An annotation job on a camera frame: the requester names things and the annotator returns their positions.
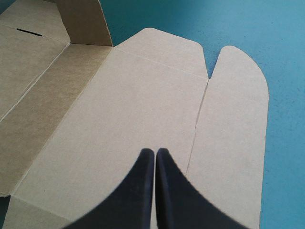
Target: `corrugated cardboard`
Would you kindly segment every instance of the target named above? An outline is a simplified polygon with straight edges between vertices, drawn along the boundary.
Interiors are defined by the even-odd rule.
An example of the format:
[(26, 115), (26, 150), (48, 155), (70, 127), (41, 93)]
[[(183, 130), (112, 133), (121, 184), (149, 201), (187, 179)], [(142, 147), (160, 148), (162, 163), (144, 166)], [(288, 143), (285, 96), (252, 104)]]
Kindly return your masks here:
[(16, 0), (0, 14), (0, 24), (70, 42), (56, 4), (42, 0)]
[(70, 45), (0, 122), (0, 193), (12, 192), (111, 47)]
[(0, 25), (0, 119), (66, 45)]
[[(156, 38), (163, 37), (160, 43), (167, 39), (182, 43), (185, 53), (197, 47), (195, 52), (200, 54), (194, 55), (203, 60), (198, 44), (152, 31)], [(151, 47), (150, 42), (143, 45)], [(151, 56), (154, 52), (159, 55), (154, 48), (145, 50)], [(176, 56), (176, 49), (172, 51), (166, 54), (168, 58)], [(184, 52), (178, 53), (182, 64), (173, 68), (166, 62), (139, 56), (137, 47), (128, 52), (113, 48), (45, 144), (13, 198), (49, 212), (51, 219), (56, 215), (72, 221), (114, 190), (142, 148), (169, 148), (186, 172), (208, 78), (206, 73), (185, 72), (188, 63), (182, 61)], [(5, 228), (35, 228), (35, 211), (23, 216), (18, 208), (9, 206), (8, 216), (15, 221), (7, 221)]]
[(71, 43), (112, 46), (99, 0), (56, 0), (56, 3)]
[(268, 87), (244, 52), (222, 48), (200, 111), (187, 178), (221, 211), (259, 228)]

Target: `brown cardboard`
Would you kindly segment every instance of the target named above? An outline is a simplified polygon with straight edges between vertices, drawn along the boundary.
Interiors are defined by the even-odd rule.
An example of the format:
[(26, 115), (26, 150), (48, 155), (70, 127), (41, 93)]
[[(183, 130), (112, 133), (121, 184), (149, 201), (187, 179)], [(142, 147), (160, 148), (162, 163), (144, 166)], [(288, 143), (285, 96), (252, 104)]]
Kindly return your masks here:
[(0, 25), (0, 120), (66, 44)]
[(2, 196), (12, 192), (109, 51), (110, 47), (70, 45), (0, 122)]
[(187, 178), (222, 212), (259, 229), (268, 87), (258, 65), (222, 48), (208, 83)]
[(71, 43), (112, 46), (99, 0), (56, 0)]
[(44, 37), (69, 43), (55, 3), (42, 0), (16, 0), (0, 14), (0, 25), (39, 33)]
[(5, 217), (4, 229), (55, 229), (69, 224), (67, 219), (28, 204), (16, 197), (10, 199), (10, 211)]
[[(160, 43), (173, 37), (172, 42), (182, 41), (161, 31), (154, 34), (164, 36)], [(194, 46), (185, 39), (182, 44), (181, 60)], [(196, 47), (202, 58), (202, 48)], [(144, 147), (169, 148), (186, 172), (207, 77), (184, 71), (187, 62), (173, 68), (134, 53), (137, 47), (129, 52), (112, 48), (13, 197), (73, 221), (113, 191)], [(166, 55), (176, 55), (176, 49)], [(6, 228), (20, 225), (32, 227), (30, 221), (21, 221), (8, 222)]]

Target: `unfolded cardboard box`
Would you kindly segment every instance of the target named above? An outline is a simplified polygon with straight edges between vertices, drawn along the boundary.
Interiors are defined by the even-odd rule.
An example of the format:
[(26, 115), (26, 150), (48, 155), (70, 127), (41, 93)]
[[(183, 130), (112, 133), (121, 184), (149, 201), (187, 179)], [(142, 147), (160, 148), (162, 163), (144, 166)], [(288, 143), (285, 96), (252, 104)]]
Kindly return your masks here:
[(166, 147), (203, 196), (256, 229), (267, 109), (264, 75), (233, 46), (209, 80), (201, 45), (153, 28), (114, 48), (72, 44), (0, 122), (4, 228), (61, 228), (142, 148)]

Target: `crease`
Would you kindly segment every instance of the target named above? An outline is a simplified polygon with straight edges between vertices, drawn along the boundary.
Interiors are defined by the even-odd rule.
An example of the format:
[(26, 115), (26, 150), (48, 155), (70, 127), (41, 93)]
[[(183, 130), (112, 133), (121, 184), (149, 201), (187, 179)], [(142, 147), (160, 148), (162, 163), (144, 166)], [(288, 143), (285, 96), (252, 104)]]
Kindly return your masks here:
[(168, 67), (168, 68), (175, 69), (175, 70), (177, 70), (177, 71), (180, 71), (180, 72), (183, 72), (183, 73), (192, 75), (192, 76), (194, 76), (194, 77), (197, 77), (197, 78), (200, 78), (200, 79), (206, 79), (206, 77), (204, 77), (204, 76), (199, 76), (199, 75), (196, 75), (196, 74), (194, 74), (194, 73), (190, 73), (190, 72), (184, 71), (184, 70), (182, 70), (182, 69), (174, 68), (174, 67), (168, 66), (168, 65), (166, 65), (166, 64), (164, 64), (164, 63), (157, 62), (157, 61), (153, 61), (153, 60), (151, 60), (151, 59), (142, 57), (142, 56), (137, 55), (137, 54), (134, 54), (134, 53), (132, 53), (132, 52), (128, 52), (128, 51), (122, 50), (122, 49), (120, 49), (120, 48), (117, 48), (117, 47), (113, 47), (113, 48), (116, 49), (116, 50), (119, 50), (119, 51), (121, 51), (121, 52), (128, 53), (128, 54), (130, 54), (130, 55), (139, 57), (139, 58), (141, 58), (141, 59), (143, 59), (143, 60), (147, 60), (147, 61), (150, 61), (150, 62), (153, 62), (153, 63), (157, 63), (157, 64), (160, 64), (160, 65), (166, 66), (166, 67)]
[(187, 163), (187, 168), (186, 168), (185, 176), (187, 175), (187, 172), (189, 170), (190, 161), (191, 161), (191, 158), (192, 158), (192, 155), (193, 155), (194, 143), (195, 143), (195, 139), (196, 139), (196, 136), (197, 136), (197, 124), (198, 124), (198, 121), (199, 121), (199, 117), (200, 117), (200, 114), (201, 114), (201, 109), (202, 109), (203, 102), (204, 102), (204, 99), (205, 99), (205, 96), (206, 96), (206, 91), (208, 89), (209, 82), (210, 82), (210, 79), (208, 79), (208, 82), (206, 83), (206, 86), (205, 86), (205, 89), (203, 91), (203, 95), (202, 95), (202, 98), (201, 98), (200, 106), (199, 106), (199, 109), (198, 109), (198, 112), (197, 112), (195, 128), (194, 128), (194, 137), (193, 137), (193, 142), (192, 142), (192, 148), (191, 148), (189, 160), (188, 160), (188, 163)]
[(67, 43), (66, 46), (62, 49), (62, 51), (51, 61), (48, 67), (43, 70), (40, 74), (38, 74), (23, 90), (21, 97), (17, 100), (17, 102), (10, 107), (10, 109), (0, 118), (0, 123), (11, 113), (12, 110), (21, 102), (21, 100), (29, 93), (29, 91), (36, 85), (38, 80), (46, 73), (46, 71), (56, 62), (59, 56), (69, 47), (70, 43)]
[(33, 207), (35, 207), (35, 208), (38, 208), (38, 209), (40, 209), (40, 210), (42, 210), (42, 211), (48, 212), (48, 213), (50, 213), (50, 214), (52, 214), (52, 215), (54, 215), (54, 216), (56, 216), (56, 217), (59, 217), (59, 218), (61, 218), (61, 219), (64, 219), (64, 220), (66, 220), (66, 221), (68, 221), (68, 222), (72, 222), (71, 219), (68, 219), (68, 218), (66, 218), (66, 217), (64, 217), (64, 216), (60, 216), (60, 215), (54, 213), (54, 212), (51, 211), (51, 210), (47, 210), (47, 209), (45, 209), (45, 208), (43, 208), (43, 207), (40, 207), (40, 206), (38, 206), (38, 205), (36, 205), (36, 204), (33, 204), (33, 203), (29, 202), (29, 201), (26, 201), (26, 200), (24, 200), (24, 199), (21, 198), (21, 197), (18, 197), (18, 196), (15, 196), (15, 195), (11, 195), (11, 197), (13, 197), (13, 198), (15, 198), (15, 199), (17, 199), (17, 200), (19, 200), (19, 201), (22, 201), (22, 202), (24, 202), (24, 203), (26, 203), (26, 204), (28, 204), (28, 205), (31, 205), (31, 206), (33, 206)]

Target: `cardboard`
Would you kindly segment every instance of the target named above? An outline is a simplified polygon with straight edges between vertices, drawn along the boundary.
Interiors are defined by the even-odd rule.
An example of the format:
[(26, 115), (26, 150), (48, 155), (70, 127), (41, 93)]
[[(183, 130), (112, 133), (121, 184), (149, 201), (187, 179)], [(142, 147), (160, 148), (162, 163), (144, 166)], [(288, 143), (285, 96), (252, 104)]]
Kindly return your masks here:
[(69, 43), (56, 4), (42, 0), (16, 0), (2, 14), (0, 25), (39, 33), (44, 37)]
[(0, 120), (65, 46), (0, 25)]
[(71, 43), (112, 46), (99, 0), (56, 0)]
[[(170, 39), (182, 44), (186, 54), (193, 47), (191, 41), (157, 30), (154, 33), (164, 36), (160, 43)], [(152, 47), (149, 42), (143, 45)], [(202, 48), (197, 47), (195, 51), (202, 56)], [(156, 51), (145, 50), (152, 55)], [(182, 60), (184, 52), (179, 52)], [(175, 56), (176, 50), (166, 55)], [(187, 64), (181, 62), (173, 68), (139, 56), (137, 47), (128, 52), (113, 48), (12, 196), (49, 212), (51, 218), (56, 215), (73, 221), (117, 187), (142, 148), (156, 151), (167, 147), (186, 172), (208, 81), (205, 76), (185, 72)], [(15, 223), (6, 221), (5, 228), (32, 228), (35, 224), (13, 204), (8, 215), (14, 216)]]
[(146, 28), (116, 48), (208, 79), (202, 46), (185, 38)]
[(68, 220), (62, 217), (50, 214), (41, 208), (28, 204), (15, 197), (10, 199), (10, 208), (17, 209), (18, 211), (9, 211), (6, 214), (3, 228), (27, 228), (25, 227), (26, 224), (20, 224), (22, 221), (30, 221), (30, 229), (62, 228), (69, 223)]
[(222, 48), (200, 111), (187, 178), (225, 214), (259, 228), (268, 87), (244, 52)]
[(2, 196), (16, 187), (110, 49), (70, 45), (0, 122)]

